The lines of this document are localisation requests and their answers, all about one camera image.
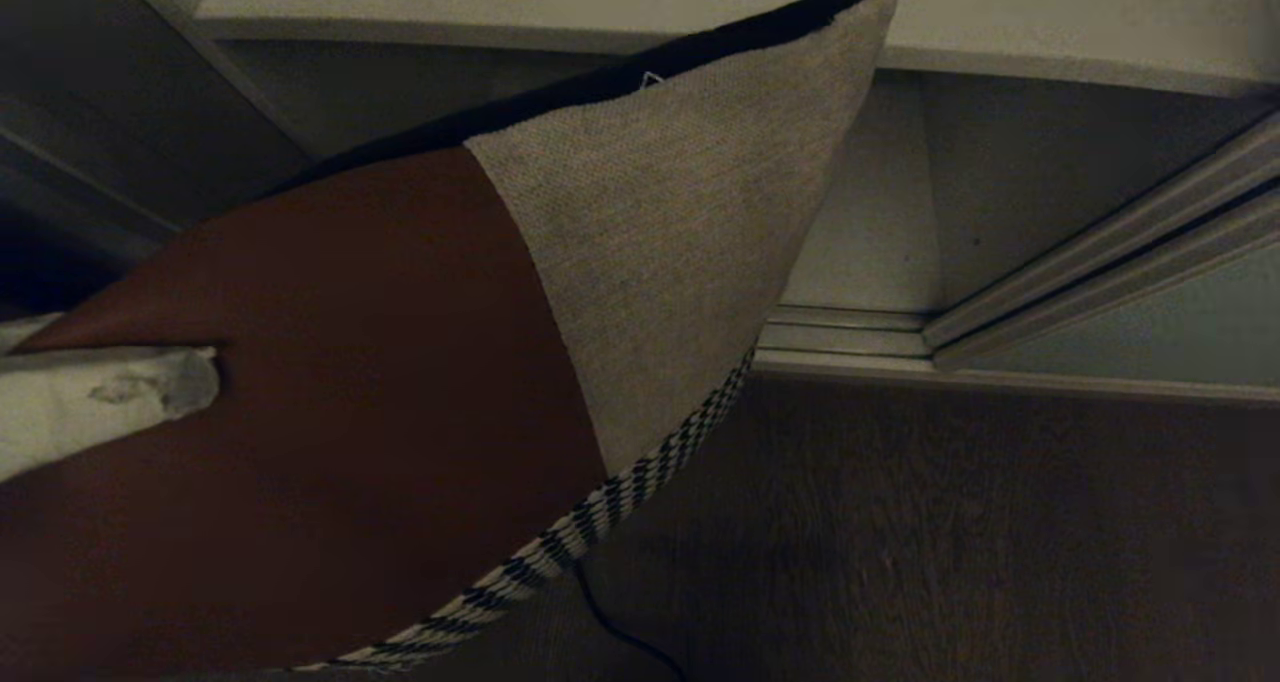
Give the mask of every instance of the white fabric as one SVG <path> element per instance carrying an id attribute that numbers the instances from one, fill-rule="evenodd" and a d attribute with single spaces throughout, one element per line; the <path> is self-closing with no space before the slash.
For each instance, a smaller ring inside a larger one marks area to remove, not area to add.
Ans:
<path id="1" fill-rule="evenodd" d="M 0 325 L 0 354 L 58 316 Z M 0 357 L 0 482 L 209 407 L 212 349 L 106 348 Z"/>
<path id="2" fill-rule="evenodd" d="M 529 244 L 609 473 L 754 343 L 895 3 L 864 0 L 791 44 L 467 141 Z"/>

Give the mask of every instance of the black and white braided trim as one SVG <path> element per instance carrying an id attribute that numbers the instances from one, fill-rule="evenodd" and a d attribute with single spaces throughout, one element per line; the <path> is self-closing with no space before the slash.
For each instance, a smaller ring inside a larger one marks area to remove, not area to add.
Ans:
<path id="1" fill-rule="evenodd" d="M 325 663 L 297 667 L 294 670 L 347 667 L 402 672 L 476 636 L 513 604 L 530 598 L 544 582 L 557 577 L 573 560 L 586 554 L 591 545 L 603 540 L 609 530 L 626 519 L 689 462 L 708 432 L 723 421 L 736 402 L 753 356 L 754 348 L 742 357 L 722 385 L 704 399 L 701 407 L 686 417 L 654 450 L 604 481 L 536 540 L 522 546 L 502 567 L 467 587 L 443 609 L 385 642 Z"/>

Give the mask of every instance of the black cord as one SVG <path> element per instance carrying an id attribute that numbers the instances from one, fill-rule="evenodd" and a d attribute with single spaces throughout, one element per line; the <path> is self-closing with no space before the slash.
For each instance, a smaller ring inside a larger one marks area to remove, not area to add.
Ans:
<path id="1" fill-rule="evenodd" d="M 600 623 L 600 627 L 603 627 L 605 632 L 667 665 L 667 669 L 671 669 L 671 672 L 676 676 L 676 679 L 680 682 L 686 682 L 689 679 L 685 677 L 685 669 L 681 669 L 680 665 L 676 664 L 676 660 L 667 656 L 667 653 L 659 650 L 649 642 L 645 642 L 644 640 L 637 640 L 636 637 L 627 635 L 614 627 L 613 623 L 609 622 L 608 617 L 604 617 L 604 612 L 600 610 L 600 605 L 595 604 L 595 595 L 591 594 L 591 586 L 586 583 L 586 573 L 582 571 L 582 566 L 580 563 L 573 563 L 573 575 L 577 577 L 577 586 L 582 589 L 582 599 L 586 600 L 586 607 L 591 610 L 591 617 L 595 618 L 595 622 Z"/>

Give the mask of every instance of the wooden floor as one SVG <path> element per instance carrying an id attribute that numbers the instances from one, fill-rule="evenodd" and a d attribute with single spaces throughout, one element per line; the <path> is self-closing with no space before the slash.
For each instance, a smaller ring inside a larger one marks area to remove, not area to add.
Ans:
<path id="1" fill-rule="evenodd" d="M 1280 679 L 1280 409 L 753 381 L 586 568 L 694 681 Z M 671 676 L 563 577 L 403 679 Z"/>

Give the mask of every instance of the beige linen panel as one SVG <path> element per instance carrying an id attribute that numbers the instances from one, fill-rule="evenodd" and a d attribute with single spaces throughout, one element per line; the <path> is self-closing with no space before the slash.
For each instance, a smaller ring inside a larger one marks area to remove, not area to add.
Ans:
<path id="1" fill-rule="evenodd" d="M 609 473 L 754 344 L 895 3 L 864 0 L 791 44 L 467 141 L 529 244 Z"/>

